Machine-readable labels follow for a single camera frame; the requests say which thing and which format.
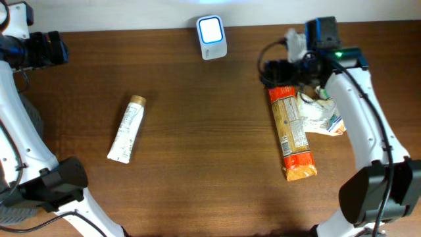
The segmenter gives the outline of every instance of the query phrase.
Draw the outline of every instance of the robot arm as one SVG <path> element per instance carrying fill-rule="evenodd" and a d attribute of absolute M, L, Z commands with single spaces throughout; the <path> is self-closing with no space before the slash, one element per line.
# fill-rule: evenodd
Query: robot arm
<path fill-rule="evenodd" d="M 287 45 L 289 60 L 266 62 L 261 81 L 269 88 L 325 87 L 347 127 L 358 170 L 339 191 L 341 209 L 312 235 L 378 236 L 380 224 L 412 213 L 421 194 L 421 161 L 410 159 L 388 125 L 360 49 L 341 48 L 335 18 L 306 23 L 305 36 L 293 33 L 279 41 Z"/>
<path fill-rule="evenodd" d="M 40 118 L 28 115 L 23 104 L 28 102 L 18 94 L 14 84 L 12 68 L 18 71 L 20 68 L 38 69 L 67 63 L 66 45 L 58 32 L 49 32 L 49 40 L 46 34 L 29 34 L 28 23 L 33 22 L 33 13 L 27 4 L 5 7 L 9 8 L 7 16 L 10 19 L 0 36 L 0 163 L 3 170 L 1 197 L 6 198 L 1 200 L 3 206 L 0 208 L 13 212 L 42 207 L 57 215 L 76 212 L 78 216 L 64 218 L 84 236 L 128 236 L 91 196 L 79 160 L 71 157 L 59 163 L 48 150 L 34 127 L 41 122 Z M 17 184 L 20 172 L 22 175 Z M 15 185 L 18 185 L 16 190 L 10 193 Z"/>

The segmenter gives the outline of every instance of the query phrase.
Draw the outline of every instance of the crumpled bag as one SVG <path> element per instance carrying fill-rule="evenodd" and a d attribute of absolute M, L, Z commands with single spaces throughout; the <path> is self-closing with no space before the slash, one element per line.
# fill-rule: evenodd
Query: crumpled bag
<path fill-rule="evenodd" d="M 315 92 L 320 99 L 311 99 L 301 92 L 297 94 L 297 106 L 304 131 L 330 136 L 342 135 L 346 127 L 337 110 L 336 102 L 320 86 L 316 87 Z"/>

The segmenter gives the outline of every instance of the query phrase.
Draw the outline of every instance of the black cable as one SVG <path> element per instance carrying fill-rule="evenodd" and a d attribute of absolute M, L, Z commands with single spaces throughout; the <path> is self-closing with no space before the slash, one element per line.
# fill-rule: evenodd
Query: black cable
<path fill-rule="evenodd" d="M 10 192 L 6 195 L 6 197 L 3 198 L 2 200 L 0 200 L 0 207 L 1 207 L 4 204 L 5 200 L 8 199 L 10 196 L 12 196 L 14 191 L 16 191 L 16 189 L 18 188 L 18 186 L 20 184 L 20 181 L 22 180 L 24 165 L 22 164 L 22 158 L 19 154 L 19 151 L 18 151 L 18 148 L 16 147 L 16 144 L 14 143 L 11 135 L 9 134 L 5 125 L 3 124 L 3 121 L 1 121 L 1 120 L 0 120 L 0 129 L 1 129 L 1 131 L 3 131 L 4 135 L 6 136 L 6 139 L 7 139 L 8 143 L 12 147 L 12 150 L 13 150 L 13 153 L 16 157 L 16 160 L 18 161 L 18 168 L 16 170 L 16 171 L 18 171 L 18 178 L 14 182 L 13 187 L 11 188 Z"/>
<path fill-rule="evenodd" d="M 88 220 L 88 219 L 86 219 L 84 216 L 82 216 L 81 214 L 79 214 L 79 213 L 77 213 L 77 212 L 75 212 L 75 211 L 71 211 L 71 212 L 68 212 L 68 213 L 64 213 L 64 214 L 62 214 L 62 215 L 59 215 L 59 216 L 57 216 L 57 217 L 54 217 L 54 218 L 52 218 L 51 220 L 49 220 L 49 221 L 46 221 L 46 222 L 44 222 L 44 223 L 42 223 L 42 224 L 39 224 L 39 225 L 37 225 L 37 226 L 35 226 L 35 227 L 32 227 L 32 228 L 28 228 L 28 229 L 13 229 L 13 228 L 7 228 L 7 227 L 4 227 L 4 226 L 0 226 L 0 230 L 2 230 L 2 231 L 6 231 L 6 232 L 10 232 L 10 233 L 15 233 L 15 234 L 24 234 L 24 233 L 29 233 L 29 232 L 32 232 L 32 231 L 35 231 L 35 230 L 39 230 L 39 229 L 41 229 L 41 228 L 43 228 L 43 227 L 45 227 L 45 226 L 47 226 L 47 225 L 49 225 L 49 224 L 51 224 L 51 223 L 53 223 L 53 222 L 55 222 L 55 221 L 57 221 L 57 220 L 60 220 L 61 218 L 63 218 L 63 217 L 67 217 L 67 216 L 69 216 L 69 215 L 74 215 L 74 216 L 77 216 L 77 217 L 79 217 L 79 218 L 81 218 L 82 220 L 84 220 L 87 224 L 89 224 L 90 226 L 92 226 L 96 231 L 98 231 L 102 236 L 104 236 L 104 237 L 107 237 L 106 235 L 105 235 L 105 233 L 100 229 L 100 228 L 98 228 L 98 226 L 96 226 L 95 224 L 93 224 L 90 220 Z"/>
<path fill-rule="evenodd" d="M 18 90 L 18 93 L 23 93 L 23 92 L 26 92 L 27 90 L 29 90 L 31 84 L 30 84 L 30 80 L 28 78 L 28 75 L 25 73 L 24 69 L 22 67 L 20 67 L 19 71 L 22 73 L 22 76 L 24 77 L 26 86 L 23 90 Z"/>
<path fill-rule="evenodd" d="M 305 94 L 304 93 L 304 84 L 299 84 L 299 95 L 300 95 L 300 98 L 301 98 L 301 100 L 304 102 L 304 103 L 306 103 L 307 105 L 312 105 L 313 104 L 313 101 L 308 101 L 308 100 L 306 100 L 306 99 L 304 99 L 304 97 L 303 97 L 303 94 Z"/>
<path fill-rule="evenodd" d="M 276 83 L 275 82 L 272 82 L 272 81 L 270 81 L 269 79 L 267 79 L 265 76 L 264 76 L 264 72 L 263 72 L 263 70 L 262 70 L 262 68 L 260 67 L 260 64 L 262 63 L 262 58 L 263 58 L 263 55 L 271 48 L 271 47 L 274 47 L 275 45 L 278 45 L 278 44 L 280 44 L 280 45 L 286 45 L 286 39 L 285 38 L 282 38 L 282 39 L 280 39 L 280 40 L 278 40 L 278 41 L 276 41 L 276 42 L 273 42 L 273 43 L 270 43 L 270 44 L 268 44 L 265 48 L 263 48 L 262 49 L 262 51 L 260 52 L 260 54 L 259 54 L 259 57 L 257 58 L 257 70 L 258 70 L 258 72 L 259 72 L 259 75 L 260 75 L 260 79 L 261 80 L 264 80 L 265 81 L 265 83 L 268 83 L 268 84 L 274 84 L 274 85 L 276 85 Z"/>
<path fill-rule="evenodd" d="M 387 186 L 386 186 L 386 190 L 383 194 L 383 200 L 382 200 L 382 204 L 380 205 L 380 209 L 379 212 L 377 214 L 376 217 L 376 222 L 374 223 L 374 228 L 373 228 L 373 237 L 376 237 L 378 234 L 378 229 L 380 227 L 380 222 L 382 221 L 382 216 L 384 213 L 384 208 L 386 206 L 386 203 L 389 199 L 390 193 L 391 193 L 391 189 L 392 189 L 392 182 L 393 182 L 393 175 L 394 175 L 394 170 L 393 170 L 393 158 L 392 158 L 392 152 L 391 152 L 391 146 L 389 144 L 389 140 L 387 138 L 387 133 L 386 133 L 386 129 L 383 125 L 383 122 L 380 118 L 380 115 L 378 114 L 376 108 L 374 107 L 374 105 L 372 104 L 371 100 L 369 100 L 368 96 L 366 93 L 364 93 L 364 91 L 362 90 L 362 88 L 359 86 L 359 84 L 357 83 L 357 81 L 355 80 L 355 78 L 351 75 L 351 73 L 349 73 L 349 71 L 343 67 L 342 65 L 340 65 L 337 61 L 329 58 L 329 57 L 325 57 L 329 62 L 331 62 L 331 64 L 336 67 L 337 69 L 339 69 L 340 71 L 342 71 L 343 73 L 345 73 L 349 79 L 352 81 L 352 83 L 354 84 L 354 86 L 356 87 L 356 89 L 358 90 L 358 92 L 361 94 L 361 97 L 365 100 L 365 102 L 367 102 L 369 108 L 371 109 L 371 111 L 373 112 L 376 120 L 378 121 L 378 126 L 380 127 L 380 130 L 382 132 L 382 136 L 383 136 L 383 141 L 384 144 L 386 146 L 385 150 L 387 152 L 387 158 L 389 159 L 389 173 L 387 176 Z"/>
<path fill-rule="evenodd" d="M 5 6 L 5 10 L 6 10 L 6 19 L 5 19 L 5 21 L 3 21 L 0 24 L 0 31 L 1 32 L 4 32 L 6 30 L 6 28 L 7 28 L 7 26 L 9 26 L 9 23 L 11 21 L 11 13 L 10 13 L 9 7 L 7 6 L 7 3 L 6 3 L 5 0 L 0 0 L 0 3 L 3 6 Z"/>

